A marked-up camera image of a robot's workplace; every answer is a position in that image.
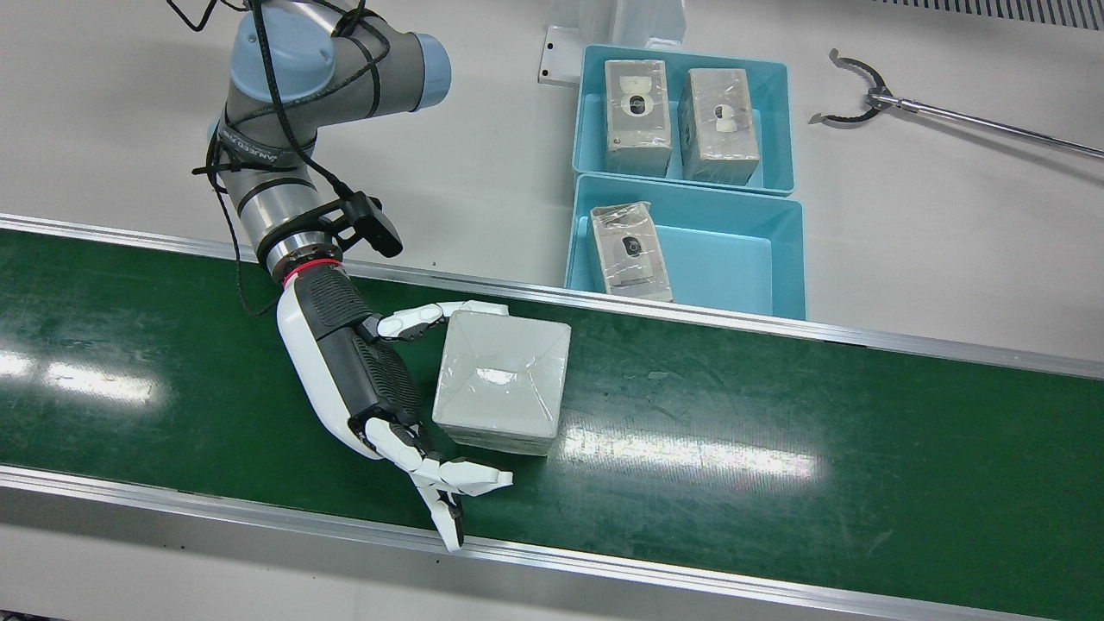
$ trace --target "white box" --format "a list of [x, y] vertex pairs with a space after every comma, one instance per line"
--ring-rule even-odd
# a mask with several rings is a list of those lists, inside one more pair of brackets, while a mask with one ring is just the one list
[[640, 201], [591, 210], [596, 282], [612, 295], [673, 302], [649, 207]]
[[606, 61], [606, 171], [664, 177], [671, 110], [664, 61]]
[[453, 314], [433, 421], [460, 444], [548, 455], [560, 427], [570, 344], [567, 324]]
[[692, 69], [679, 103], [682, 177], [747, 182], [760, 165], [755, 116], [742, 69]]

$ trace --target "vent grille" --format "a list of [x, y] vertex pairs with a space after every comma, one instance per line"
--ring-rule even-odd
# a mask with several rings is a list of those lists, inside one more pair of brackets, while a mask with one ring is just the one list
[[874, 0], [879, 1], [883, 4], [901, 4], [1087, 30], [1101, 30], [1101, 27], [1104, 27], [1104, 0]]
[[393, 412], [400, 422], [404, 424], [417, 422], [421, 399], [417, 389], [414, 388], [410, 369], [399, 352], [385, 343], [369, 346], [360, 337], [355, 338], [355, 345], [360, 359], [368, 367], [376, 393], [404, 410], [404, 412]]
[[360, 323], [372, 314], [349, 278], [337, 270], [311, 274], [308, 286], [315, 313], [328, 330]]

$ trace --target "white robotic hand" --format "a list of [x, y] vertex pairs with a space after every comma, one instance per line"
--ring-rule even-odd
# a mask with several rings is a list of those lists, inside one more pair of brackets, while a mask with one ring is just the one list
[[375, 330], [384, 340], [414, 340], [433, 326], [446, 323], [453, 316], [453, 313], [457, 310], [489, 313], [491, 315], [510, 314], [510, 307], [505, 304], [491, 304], [475, 299], [467, 302], [439, 302], [437, 304], [426, 304], [417, 308], [400, 310], [385, 319], [380, 319], [375, 326]]
[[509, 314], [500, 304], [448, 302], [383, 318], [332, 260], [293, 273], [277, 308], [280, 336], [319, 420], [353, 451], [410, 474], [449, 551], [464, 544], [460, 496], [507, 487], [513, 474], [463, 457], [442, 461], [420, 435], [417, 390], [386, 341], [413, 340], [457, 310]]
[[445, 547], [456, 551], [464, 545], [464, 513], [459, 497], [508, 487], [513, 484], [513, 473], [464, 457], [442, 462], [438, 454], [425, 453], [418, 448], [416, 431], [383, 419], [364, 423], [367, 442], [376, 453], [410, 473]]

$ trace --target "blue plastic tray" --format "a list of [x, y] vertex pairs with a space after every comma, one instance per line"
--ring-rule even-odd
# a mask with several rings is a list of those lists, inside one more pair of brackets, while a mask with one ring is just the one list
[[578, 177], [565, 287], [603, 291], [591, 263], [591, 209], [640, 200], [651, 202], [675, 302], [805, 318], [802, 203], [627, 176]]
[[[740, 189], [788, 197], [794, 191], [794, 146], [789, 129], [789, 73], [786, 65], [771, 61], [754, 61], [723, 56], [704, 56], [683, 52], [657, 52], [615, 45], [590, 45], [583, 56], [583, 75], [578, 88], [578, 112], [575, 118], [575, 172], [605, 170], [605, 62], [608, 60], [661, 60], [667, 65], [667, 96], [671, 106], [671, 133], [675, 145], [667, 180], [687, 186]], [[691, 69], [743, 69], [754, 106], [760, 140], [760, 167], [743, 186], [688, 181], [682, 179], [682, 152], [678, 127], [679, 98]]]

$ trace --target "conveyor belt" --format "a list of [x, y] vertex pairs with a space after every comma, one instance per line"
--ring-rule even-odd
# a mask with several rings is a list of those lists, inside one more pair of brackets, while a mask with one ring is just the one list
[[[14, 231], [0, 261], [0, 463], [431, 528], [405, 476], [316, 421], [232, 263]], [[465, 297], [359, 286], [384, 313]], [[1101, 381], [508, 303], [573, 328], [563, 438], [463, 450], [517, 473], [465, 505], [470, 534], [1104, 617]], [[427, 403], [443, 337], [401, 349]]]

